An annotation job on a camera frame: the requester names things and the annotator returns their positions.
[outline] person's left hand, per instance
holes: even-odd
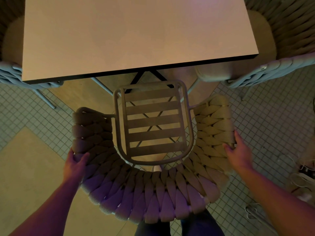
[[[84,174],[85,165],[89,159],[90,154],[85,153],[79,162],[73,159],[73,150],[70,148],[68,152],[67,160],[65,161],[65,166],[63,168],[63,183],[71,184],[74,187],[79,187]]]

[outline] table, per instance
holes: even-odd
[[[26,0],[26,83],[251,59],[244,0]]]

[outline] chair leg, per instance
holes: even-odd
[[[187,95],[190,94],[190,92],[196,87],[196,85],[200,82],[201,80],[199,78],[197,78],[195,80],[195,82],[191,85],[191,87],[187,90]]]
[[[38,89],[32,89],[34,91],[34,93],[36,93],[45,103],[47,103],[49,105],[49,107],[51,107],[52,109],[55,109],[56,106],[53,105],[52,102],[49,101],[48,98],[46,98],[45,95],[42,94],[41,91],[39,91]]]
[[[99,81],[96,77],[92,77],[91,79],[99,86],[101,86],[106,92],[113,96],[113,92],[108,87],[106,87],[101,81]]]
[[[250,93],[250,91],[252,90],[252,88],[253,88],[253,85],[251,85],[251,86],[248,87],[248,89],[247,89],[245,95],[242,97],[242,101],[244,101],[244,100],[247,98],[247,96],[248,96],[248,94]]]

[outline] seat slat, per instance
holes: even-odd
[[[164,130],[155,130],[155,131],[143,131],[143,132],[135,132],[128,134],[129,142],[139,142],[146,140],[155,140],[155,139],[163,139],[163,138],[174,138],[181,136],[181,128],[172,128],[172,129],[164,129]]]
[[[172,96],[175,96],[175,88],[139,91],[125,94],[125,102],[147,100],[154,98],[167,98]]]
[[[141,113],[152,113],[167,110],[178,109],[177,101],[162,102],[162,103],[151,103],[137,106],[126,107],[126,114],[141,114]]]
[[[127,125],[128,128],[137,128],[137,127],[150,127],[156,125],[170,124],[170,123],[178,123],[179,116],[178,114],[152,117],[152,118],[140,118],[128,120]]]
[[[184,151],[186,147],[187,147],[186,142],[175,142],[152,146],[132,147],[127,151],[127,156],[134,157],[167,152]]]

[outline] jeans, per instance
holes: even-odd
[[[180,221],[183,236],[224,236],[224,233],[208,210],[199,214],[190,214],[188,218]],[[170,236],[169,222],[147,224],[142,221],[137,228],[135,236]]]

